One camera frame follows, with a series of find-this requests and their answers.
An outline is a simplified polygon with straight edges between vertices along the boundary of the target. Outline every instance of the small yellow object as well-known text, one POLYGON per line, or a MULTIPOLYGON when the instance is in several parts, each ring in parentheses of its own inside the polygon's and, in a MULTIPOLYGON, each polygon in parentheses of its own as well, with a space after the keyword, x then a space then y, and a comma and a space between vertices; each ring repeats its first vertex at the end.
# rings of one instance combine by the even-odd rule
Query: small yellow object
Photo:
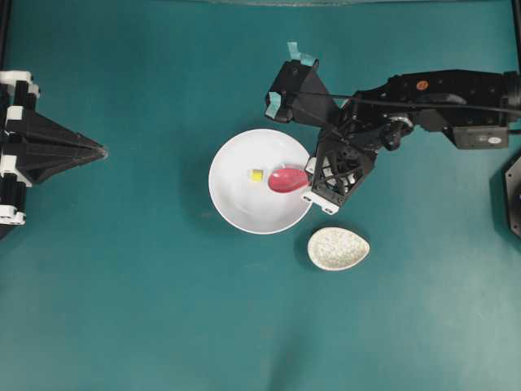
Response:
POLYGON ((264 177, 264 173, 261 169, 250 170, 250 180, 252 182, 262 182, 263 177, 264 177))

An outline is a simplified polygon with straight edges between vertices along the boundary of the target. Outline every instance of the pink spoon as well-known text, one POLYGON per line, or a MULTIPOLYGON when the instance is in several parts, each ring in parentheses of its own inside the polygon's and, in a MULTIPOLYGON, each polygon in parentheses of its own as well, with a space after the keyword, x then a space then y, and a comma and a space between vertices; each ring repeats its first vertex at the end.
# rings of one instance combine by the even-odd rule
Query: pink spoon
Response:
POLYGON ((268 179, 268 187, 277 193, 289 193, 308 185, 308 175, 301 169, 276 169, 268 179))

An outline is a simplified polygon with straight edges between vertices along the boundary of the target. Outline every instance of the black mechanical structure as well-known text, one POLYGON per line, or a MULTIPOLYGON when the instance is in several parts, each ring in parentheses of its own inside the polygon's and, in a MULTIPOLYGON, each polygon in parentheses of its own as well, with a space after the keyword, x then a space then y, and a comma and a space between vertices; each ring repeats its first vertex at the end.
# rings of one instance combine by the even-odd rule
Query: black mechanical structure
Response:
POLYGON ((374 168, 379 151, 395 151, 416 125, 441 132, 459 149, 508 147, 509 123, 521 117, 521 78, 516 72, 463 70, 394 76, 373 90, 331 95, 318 77, 318 60, 282 66, 266 95, 271 117, 321 129, 304 199, 333 214, 374 168), (347 98, 345 104, 334 99, 347 98))
POLYGON ((0 72, 0 239, 25 224, 29 187, 107 155, 98 143, 38 114, 39 96, 29 72, 0 72))

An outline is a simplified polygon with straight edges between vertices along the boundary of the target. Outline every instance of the blue tape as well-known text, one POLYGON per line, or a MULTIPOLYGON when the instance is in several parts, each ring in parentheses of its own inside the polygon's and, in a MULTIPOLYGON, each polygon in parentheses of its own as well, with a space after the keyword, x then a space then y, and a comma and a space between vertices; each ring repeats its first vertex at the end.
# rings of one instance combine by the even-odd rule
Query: blue tape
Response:
POLYGON ((269 106, 266 109, 266 116, 275 119, 277 112, 280 108, 281 96, 276 92, 269 92, 269 106))
POLYGON ((290 51, 291 59, 296 59, 300 61, 302 65, 306 65, 307 67, 312 67, 315 64, 316 58, 312 55, 306 55, 305 53, 300 53, 298 44, 296 42, 288 42, 287 49, 290 51))

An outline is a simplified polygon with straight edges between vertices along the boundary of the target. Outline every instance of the cable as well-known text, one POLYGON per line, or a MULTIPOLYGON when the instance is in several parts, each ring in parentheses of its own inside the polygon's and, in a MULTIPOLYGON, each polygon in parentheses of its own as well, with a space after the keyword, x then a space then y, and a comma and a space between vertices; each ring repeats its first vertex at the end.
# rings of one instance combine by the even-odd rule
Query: cable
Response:
POLYGON ((488 112, 504 112, 507 114, 513 114, 515 116, 521 116, 521 110, 514 110, 512 108, 491 108, 489 106, 475 106, 471 104, 436 104, 436 103, 415 103, 415 102, 392 102, 386 100, 376 100, 376 99, 364 99, 359 98, 357 96, 351 95, 338 95, 338 94, 321 94, 319 92, 290 92, 293 95, 316 95, 323 96, 327 98, 333 99, 349 99, 354 102, 363 103, 363 104, 372 104, 374 106, 390 106, 394 108, 466 108, 469 110, 483 110, 488 112))

